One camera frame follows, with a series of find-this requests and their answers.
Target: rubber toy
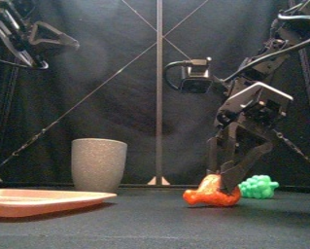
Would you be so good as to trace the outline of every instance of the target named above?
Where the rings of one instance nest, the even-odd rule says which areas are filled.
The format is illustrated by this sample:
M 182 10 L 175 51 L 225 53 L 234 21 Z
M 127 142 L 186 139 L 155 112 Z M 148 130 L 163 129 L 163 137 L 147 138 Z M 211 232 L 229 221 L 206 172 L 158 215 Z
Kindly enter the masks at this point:
M 271 198 L 278 187 L 278 182 L 271 182 L 267 175 L 254 175 L 239 183 L 242 197 L 247 198 Z
M 230 195 L 218 191 L 221 184 L 221 175 L 208 174 L 199 183 L 199 188 L 187 190 L 183 193 L 183 199 L 188 204 L 206 203 L 212 206 L 233 206 L 239 201 L 242 194 L 237 186 Z

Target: gray cup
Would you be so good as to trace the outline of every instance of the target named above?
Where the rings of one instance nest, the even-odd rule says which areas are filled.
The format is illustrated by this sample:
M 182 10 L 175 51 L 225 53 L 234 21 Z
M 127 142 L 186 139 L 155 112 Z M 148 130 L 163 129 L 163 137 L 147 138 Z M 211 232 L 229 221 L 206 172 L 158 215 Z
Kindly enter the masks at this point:
M 127 144 L 80 138 L 71 142 L 71 176 L 75 189 L 115 193 L 124 171 Z

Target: green toy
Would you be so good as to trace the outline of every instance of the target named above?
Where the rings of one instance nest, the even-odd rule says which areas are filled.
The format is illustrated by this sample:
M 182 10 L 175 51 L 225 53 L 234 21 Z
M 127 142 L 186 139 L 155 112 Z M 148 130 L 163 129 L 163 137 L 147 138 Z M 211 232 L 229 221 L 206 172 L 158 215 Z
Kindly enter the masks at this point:
M 242 197 L 247 198 L 271 198 L 278 187 L 279 183 L 271 182 L 267 175 L 254 175 L 239 183 Z

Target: orange toy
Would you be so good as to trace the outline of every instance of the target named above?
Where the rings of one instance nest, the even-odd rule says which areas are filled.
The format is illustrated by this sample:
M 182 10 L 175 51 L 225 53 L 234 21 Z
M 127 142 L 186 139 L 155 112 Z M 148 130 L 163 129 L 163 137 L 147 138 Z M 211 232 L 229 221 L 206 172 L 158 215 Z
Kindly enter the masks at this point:
M 242 194 L 239 187 L 235 187 L 231 194 L 226 195 L 218 191 L 221 184 L 221 175 L 207 175 L 199 184 L 199 188 L 192 191 L 187 190 L 183 193 L 183 199 L 188 204 L 195 205 L 196 203 L 206 203 L 214 206 L 233 206 L 238 203 Z

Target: black backdrop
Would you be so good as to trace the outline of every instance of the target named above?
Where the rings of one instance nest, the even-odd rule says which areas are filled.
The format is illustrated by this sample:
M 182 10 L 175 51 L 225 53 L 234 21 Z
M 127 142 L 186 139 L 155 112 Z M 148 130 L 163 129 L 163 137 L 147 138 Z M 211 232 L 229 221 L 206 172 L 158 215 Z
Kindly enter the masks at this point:
M 122 182 L 146 184 L 158 166 L 156 1 L 36 4 L 36 18 L 73 37 L 80 49 L 49 57 L 43 72 L 0 65 L 0 162 L 59 120 L 0 169 L 0 177 L 5 182 L 69 183 L 71 141 L 99 137 L 128 144 Z M 163 65 L 210 56 L 214 75 L 226 78 L 257 54 L 278 10 L 286 8 L 285 0 L 164 0 Z M 271 85 L 294 97 L 279 130 L 310 157 L 310 105 L 298 53 L 277 71 Z M 160 98 L 162 175 L 171 184 L 198 184 L 221 97 L 180 94 L 163 85 Z M 310 164 L 283 144 L 250 174 L 269 174 L 282 185 L 310 186 Z

